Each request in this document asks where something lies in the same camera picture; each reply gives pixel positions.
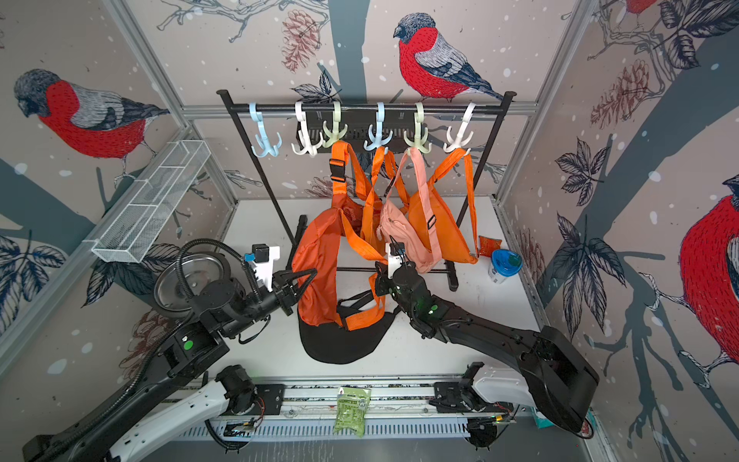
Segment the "rust orange backpack bag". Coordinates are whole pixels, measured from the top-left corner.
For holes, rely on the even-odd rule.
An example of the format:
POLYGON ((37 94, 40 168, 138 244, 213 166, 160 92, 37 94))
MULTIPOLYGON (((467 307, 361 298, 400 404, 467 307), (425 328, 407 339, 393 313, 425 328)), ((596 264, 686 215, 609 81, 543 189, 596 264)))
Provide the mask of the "rust orange backpack bag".
POLYGON ((293 271, 316 269, 318 275, 298 302, 298 313, 304 323, 312 326, 336 323, 349 331, 377 323, 385 310, 385 298, 379 298, 375 289, 369 298, 372 308, 346 317, 338 312, 337 269, 342 244, 339 211, 331 207, 317 216, 306 228, 293 260, 293 271))

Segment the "pink waist bag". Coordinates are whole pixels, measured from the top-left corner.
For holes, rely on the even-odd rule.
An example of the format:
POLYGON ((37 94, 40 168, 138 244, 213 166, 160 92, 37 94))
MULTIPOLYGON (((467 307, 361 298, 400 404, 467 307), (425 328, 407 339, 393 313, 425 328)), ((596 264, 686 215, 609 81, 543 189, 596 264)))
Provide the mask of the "pink waist bag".
POLYGON ((379 238, 384 238, 388 242, 395 240, 404 244, 405 255, 416 264, 417 271, 419 273, 429 273, 442 260, 443 254, 437 236, 437 217, 431 206, 423 154, 421 154, 419 148, 411 147, 406 150, 398 165, 398 171, 395 174, 389 173, 389 179, 391 182, 386 189, 385 203, 381 210, 376 234, 379 238), (407 159, 411 159, 414 165, 418 184, 417 197, 420 199, 421 211, 423 211, 421 229, 427 232, 430 248, 425 246, 418 231, 411 225, 409 221, 410 211, 400 211, 391 200, 392 188, 400 191, 400 184, 402 183, 401 169, 407 159))

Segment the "orange sling bag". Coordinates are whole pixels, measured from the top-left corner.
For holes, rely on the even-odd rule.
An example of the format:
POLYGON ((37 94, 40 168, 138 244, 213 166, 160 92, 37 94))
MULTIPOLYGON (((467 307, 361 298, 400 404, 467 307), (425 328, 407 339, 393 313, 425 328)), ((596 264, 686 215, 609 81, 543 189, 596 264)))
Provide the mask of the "orange sling bag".
POLYGON ((478 261, 477 210, 475 209, 475 188, 473 188, 473 160, 469 151, 457 148, 448 154, 445 161, 437 167, 433 175, 426 181, 431 211, 436 217, 435 227, 442 257, 445 260, 460 264, 475 265, 478 261), (435 184, 444 178, 460 162, 464 162, 467 200, 470 209, 471 230, 473 230, 473 250, 467 245, 456 219, 450 208, 436 191, 435 184))

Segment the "black waist bag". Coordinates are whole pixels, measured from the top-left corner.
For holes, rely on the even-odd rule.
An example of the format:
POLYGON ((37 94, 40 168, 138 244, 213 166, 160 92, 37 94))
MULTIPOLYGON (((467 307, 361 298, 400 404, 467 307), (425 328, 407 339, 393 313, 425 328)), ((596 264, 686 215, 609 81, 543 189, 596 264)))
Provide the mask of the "black waist bag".
POLYGON ((299 318, 301 344, 305 352, 316 361, 333 365, 350 364, 376 350, 398 313, 398 307, 393 312, 383 310, 383 316, 377 323, 354 331, 336 323, 312 326, 299 318))

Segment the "orange crossbody bag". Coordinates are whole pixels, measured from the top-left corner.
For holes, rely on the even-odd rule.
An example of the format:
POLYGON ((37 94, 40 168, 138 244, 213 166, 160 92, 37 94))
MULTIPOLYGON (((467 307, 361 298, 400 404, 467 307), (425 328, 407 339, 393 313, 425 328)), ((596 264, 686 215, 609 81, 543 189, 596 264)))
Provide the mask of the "orange crossbody bag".
POLYGON ((373 158, 373 166, 371 167, 371 182, 369 183, 368 195, 363 208, 360 237, 378 253, 384 253, 385 250, 385 241, 381 235, 377 234, 383 199, 392 192, 397 173, 398 164, 396 163, 395 154, 386 147, 381 146, 377 148, 375 157, 373 158), (390 183, 387 187, 388 192, 377 194, 375 192, 375 186, 382 169, 385 169, 390 183))

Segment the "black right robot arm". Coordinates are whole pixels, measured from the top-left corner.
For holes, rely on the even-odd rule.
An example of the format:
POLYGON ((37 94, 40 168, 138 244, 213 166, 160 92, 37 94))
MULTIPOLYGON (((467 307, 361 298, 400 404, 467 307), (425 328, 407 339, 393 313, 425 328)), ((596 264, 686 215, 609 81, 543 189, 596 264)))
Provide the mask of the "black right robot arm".
POLYGON ((534 407, 561 429, 582 435, 600 379, 558 329, 517 329, 479 318, 431 294, 415 264, 389 271, 377 264, 369 289, 331 300, 338 321, 308 325, 299 334, 306 353, 325 364, 346 365, 374 352, 403 312, 425 339, 477 350, 516 370, 527 383, 534 407))

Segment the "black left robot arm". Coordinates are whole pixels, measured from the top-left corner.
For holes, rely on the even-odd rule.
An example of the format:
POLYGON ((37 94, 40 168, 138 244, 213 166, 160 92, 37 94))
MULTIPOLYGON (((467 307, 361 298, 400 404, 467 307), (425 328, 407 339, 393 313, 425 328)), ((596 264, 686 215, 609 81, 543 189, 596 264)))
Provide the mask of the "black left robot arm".
POLYGON ((281 309, 292 314, 316 269, 277 271, 266 287, 246 257, 214 239, 182 246, 174 263, 190 312, 154 344, 138 373, 78 423, 56 435, 38 435, 23 447, 26 461, 141 461, 194 425, 225 412, 246 413, 256 400, 255 385, 241 366, 229 366, 215 381, 163 411, 156 408, 206 373, 229 351, 227 340, 281 309), (215 246, 239 260, 249 288, 225 275, 194 293, 184 259, 195 246, 215 246))

